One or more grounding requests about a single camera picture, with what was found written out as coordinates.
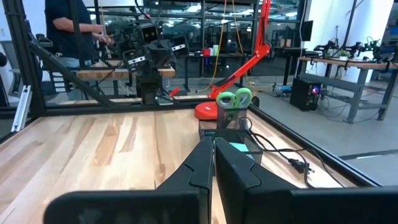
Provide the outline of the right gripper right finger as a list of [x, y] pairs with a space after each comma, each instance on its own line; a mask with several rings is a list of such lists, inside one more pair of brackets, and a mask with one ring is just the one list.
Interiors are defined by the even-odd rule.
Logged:
[[398, 187], [301, 189], [223, 138], [215, 144], [227, 224], [398, 224]]

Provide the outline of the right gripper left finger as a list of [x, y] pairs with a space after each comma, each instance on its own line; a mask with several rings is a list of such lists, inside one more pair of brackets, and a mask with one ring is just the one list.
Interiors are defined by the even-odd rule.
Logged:
[[210, 224], [212, 178], [205, 137], [156, 189], [69, 192], [48, 204], [43, 224]]

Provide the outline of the green eraser block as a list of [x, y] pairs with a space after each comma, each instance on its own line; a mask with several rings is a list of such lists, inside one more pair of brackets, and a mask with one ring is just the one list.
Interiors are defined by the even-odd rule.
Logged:
[[243, 143], [237, 143], [237, 142], [230, 142], [230, 144], [233, 147], [235, 147], [237, 150], [239, 150], [240, 152], [247, 155], [249, 158], [254, 159], [251, 152], [249, 151], [249, 148], [247, 147], [247, 145], [245, 145]]

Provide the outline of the green handled scissors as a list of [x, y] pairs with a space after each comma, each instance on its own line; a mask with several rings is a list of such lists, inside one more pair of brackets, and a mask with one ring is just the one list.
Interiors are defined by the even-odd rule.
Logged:
[[220, 122], [235, 120], [241, 111], [247, 110], [252, 100], [252, 92], [248, 88], [239, 88], [235, 93], [221, 92], [216, 97], [218, 105], [217, 120]]

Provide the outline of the black mesh desk organizer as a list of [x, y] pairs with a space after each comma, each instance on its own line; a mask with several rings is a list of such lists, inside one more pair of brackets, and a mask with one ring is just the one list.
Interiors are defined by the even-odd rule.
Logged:
[[258, 164], [262, 161], [263, 150], [249, 133], [247, 109], [218, 109], [217, 120], [199, 120], [200, 138], [223, 138]]

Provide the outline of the wooden background robot table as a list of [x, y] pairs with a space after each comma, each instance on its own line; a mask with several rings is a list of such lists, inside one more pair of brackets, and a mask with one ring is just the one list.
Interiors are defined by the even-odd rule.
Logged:
[[105, 77], [116, 79], [129, 78], [129, 72], [124, 68], [122, 61], [108, 60], [108, 63], [117, 67], [117, 69], [110, 69], [103, 62], [97, 62], [90, 67], [90, 70], [78, 71], [76, 73], [77, 77], [81, 79], [102, 79]]

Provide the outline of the black background desk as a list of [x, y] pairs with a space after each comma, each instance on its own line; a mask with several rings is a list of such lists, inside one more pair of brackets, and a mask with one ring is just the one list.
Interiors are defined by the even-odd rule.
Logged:
[[183, 69], [183, 87], [186, 92], [191, 92], [188, 82], [189, 78], [212, 78], [214, 70], [216, 70], [215, 78], [226, 78], [244, 65], [250, 58], [249, 54], [240, 53], [203, 56], [200, 52], [195, 52], [193, 55], [185, 57], [183, 64], [176, 62], [176, 66]]

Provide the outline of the red desk lamp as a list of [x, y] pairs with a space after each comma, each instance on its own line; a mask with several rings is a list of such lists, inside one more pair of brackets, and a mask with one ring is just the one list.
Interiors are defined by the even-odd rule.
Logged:
[[240, 68], [238, 68], [231, 76], [221, 80], [219, 83], [211, 86], [211, 93], [208, 94], [209, 102], [200, 103], [195, 107], [194, 115], [200, 120], [215, 120], [218, 115], [218, 105], [216, 104], [216, 97], [235, 83], [247, 73], [252, 67], [269, 55], [271, 52], [271, 45], [266, 41], [266, 27], [268, 25], [268, 18], [271, 9], [271, 0], [263, 0], [261, 6], [261, 13], [259, 16], [259, 28], [257, 31], [257, 38], [254, 47], [253, 56]]

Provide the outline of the person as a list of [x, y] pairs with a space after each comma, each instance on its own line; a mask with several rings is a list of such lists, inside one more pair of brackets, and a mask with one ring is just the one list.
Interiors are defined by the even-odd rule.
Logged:
[[75, 37], [69, 0], [45, 0], [47, 38], [52, 41], [56, 52], [60, 54], [58, 61], [64, 66], [79, 67], [81, 60], [90, 66], [95, 41], [109, 45], [113, 43], [113, 39], [102, 33], [103, 25], [92, 23], [83, 0], [75, 1], [81, 40], [78, 41]]

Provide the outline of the black background computer tower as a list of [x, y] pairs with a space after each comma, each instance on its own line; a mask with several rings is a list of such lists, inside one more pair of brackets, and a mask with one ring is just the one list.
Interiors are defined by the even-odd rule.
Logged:
[[316, 111], [321, 83], [294, 78], [289, 103], [301, 111]]

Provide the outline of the silver aluminium extrusion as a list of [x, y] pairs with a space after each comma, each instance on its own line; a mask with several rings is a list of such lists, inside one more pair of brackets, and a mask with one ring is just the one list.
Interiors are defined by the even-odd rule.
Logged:
[[27, 115], [29, 114], [29, 108], [32, 100], [32, 90], [30, 85], [23, 86], [21, 97], [19, 100], [14, 121], [11, 126], [11, 132], [16, 133], [24, 129]]

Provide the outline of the wooden background workbench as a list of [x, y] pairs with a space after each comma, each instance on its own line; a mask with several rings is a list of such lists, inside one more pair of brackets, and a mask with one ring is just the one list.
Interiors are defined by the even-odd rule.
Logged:
[[[348, 117], [346, 118], [347, 123], [354, 123], [354, 119], [359, 110], [375, 110], [377, 109], [377, 120], [384, 120], [387, 111], [389, 109], [390, 102], [392, 100], [392, 96], [394, 94], [394, 90], [398, 85], [398, 63], [396, 62], [385, 62], [385, 63], [372, 63], [366, 60], [340, 60], [340, 59], [325, 59], [325, 58], [317, 58], [317, 57], [300, 57], [299, 60], [303, 63], [324, 63], [326, 64], [327, 71], [323, 76], [320, 75], [311, 75], [306, 73], [301, 73], [299, 75], [300, 78], [306, 79], [308, 81], [318, 82], [325, 86], [335, 87], [337, 89], [341, 89], [344, 91], [351, 92], [353, 94], [352, 97], [337, 95], [332, 92], [325, 93], [326, 96], [333, 98], [335, 100], [340, 100], [348, 105], [350, 105]], [[330, 72], [332, 66], [338, 66], [343, 68], [358, 68], [359, 75], [356, 81], [349, 82], [341, 79], [330, 78]], [[366, 79], [368, 76], [368, 71], [370, 70], [380, 70], [386, 71], [390, 70], [391, 77], [390, 81], [387, 84], [386, 90], [383, 95], [383, 99], [380, 104], [374, 103], [364, 103], [361, 101], [361, 97], [363, 96], [363, 91], [366, 87]]]

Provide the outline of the background robot arms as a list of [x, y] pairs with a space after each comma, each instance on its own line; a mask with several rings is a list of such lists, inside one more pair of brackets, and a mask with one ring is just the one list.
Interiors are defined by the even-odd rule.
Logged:
[[398, 62], [398, 44], [385, 45], [377, 40], [368, 40], [365, 43], [356, 42], [351, 46], [340, 47], [338, 40], [329, 40], [326, 45], [317, 45], [314, 51], [321, 52], [323, 58], [345, 57], [348, 59], [358, 58], [361, 53], [371, 52], [373, 57], [364, 56], [364, 60], [372, 62]]

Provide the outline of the black rig upright post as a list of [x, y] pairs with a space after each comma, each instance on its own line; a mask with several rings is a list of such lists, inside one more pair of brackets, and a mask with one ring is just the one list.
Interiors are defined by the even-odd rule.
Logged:
[[[81, 32], [79, 31], [78, 16], [76, 14], [76, 1], [69, 0], [69, 4], [75, 37], [80, 41]], [[55, 48], [48, 51], [39, 44], [39, 41], [30, 29], [23, 0], [2, 0], [2, 5], [11, 33], [14, 50], [16, 51], [22, 82], [25, 85], [31, 86], [32, 100], [29, 108], [31, 117], [38, 118], [53, 114], [75, 115], [79, 113], [78, 109], [49, 110], [47, 108], [45, 90], [42, 85], [42, 73], [44, 71], [61, 74], [67, 85], [73, 85], [75, 91], [96, 100], [103, 108], [115, 106], [107, 97], [101, 95], [87, 82], [77, 77], [76, 73], [78, 71], [89, 70], [91, 65], [87, 66], [81, 60], [79, 67], [66, 67], [58, 61], [60, 54], [56, 52]], [[98, 54], [95, 51], [94, 44], [93, 60], [97, 58]]]

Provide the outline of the black wall monitor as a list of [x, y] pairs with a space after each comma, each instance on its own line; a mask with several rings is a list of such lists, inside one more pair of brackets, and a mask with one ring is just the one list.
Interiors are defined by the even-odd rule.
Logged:
[[313, 21], [305, 21], [302, 23], [300, 28], [302, 42], [307, 42], [311, 40], [312, 28], [313, 28]]

